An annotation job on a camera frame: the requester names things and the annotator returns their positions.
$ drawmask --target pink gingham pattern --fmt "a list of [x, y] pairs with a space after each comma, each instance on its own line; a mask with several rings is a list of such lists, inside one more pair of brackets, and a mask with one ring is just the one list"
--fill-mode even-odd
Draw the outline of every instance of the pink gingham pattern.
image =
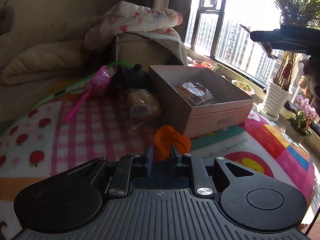
[[86, 100], [71, 119], [64, 122], [75, 102], [62, 102], [54, 135], [50, 176], [98, 156], [117, 161], [121, 156], [143, 152], [153, 144], [156, 128], [142, 125], [132, 130], [129, 109], [120, 100]]

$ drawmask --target packaged bread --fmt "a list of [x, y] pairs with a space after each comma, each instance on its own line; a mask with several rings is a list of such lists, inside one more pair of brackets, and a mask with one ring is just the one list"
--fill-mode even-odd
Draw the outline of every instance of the packaged bread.
[[213, 103], [213, 95], [207, 88], [197, 82], [186, 82], [179, 85], [178, 92], [192, 106]]
[[127, 105], [131, 119], [145, 122], [160, 116], [158, 100], [146, 89], [128, 89]]

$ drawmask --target pink box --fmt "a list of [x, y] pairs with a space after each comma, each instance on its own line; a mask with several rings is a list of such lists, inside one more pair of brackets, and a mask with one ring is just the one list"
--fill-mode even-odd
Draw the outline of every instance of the pink box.
[[[242, 123], [252, 109], [254, 99], [241, 89], [207, 68], [186, 66], [150, 66], [164, 124], [171, 125], [186, 137], [195, 137]], [[177, 86], [198, 82], [213, 95], [216, 103], [191, 106]]]

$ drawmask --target barcode label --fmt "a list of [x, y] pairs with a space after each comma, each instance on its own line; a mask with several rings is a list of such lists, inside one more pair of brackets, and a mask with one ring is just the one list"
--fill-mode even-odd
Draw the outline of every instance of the barcode label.
[[130, 110], [130, 115], [132, 119], [141, 115], [147, 115], [149, 113], [150, 111], [147, 105], [136, 105], [131, 107]]
[[195, 106], [198, 106], [201, 103], [203, 103], [203, 100], [201, 99], [201, 97], [198, 97], [196, 94], [191, 94], [189, 96], [189, 99], [195, 104]]
[[223, 123], [226, 123], [226, 122], [231, 122], [232, 119], [233, 119], [233, 116], [225, 118], [225, 119], [219, 119], [217, 124], [223, 124]]

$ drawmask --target orange plastic bag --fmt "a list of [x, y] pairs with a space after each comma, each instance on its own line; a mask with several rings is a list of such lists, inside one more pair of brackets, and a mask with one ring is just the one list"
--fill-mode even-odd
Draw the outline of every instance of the orange plastic bag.
[[160, 127], [155, 134], [155, 160], [164, 161], [169, 158], [170, 145], [175, 145], [180, 154], [188, 153], [191, 140], [179, 134], [170, 125]]

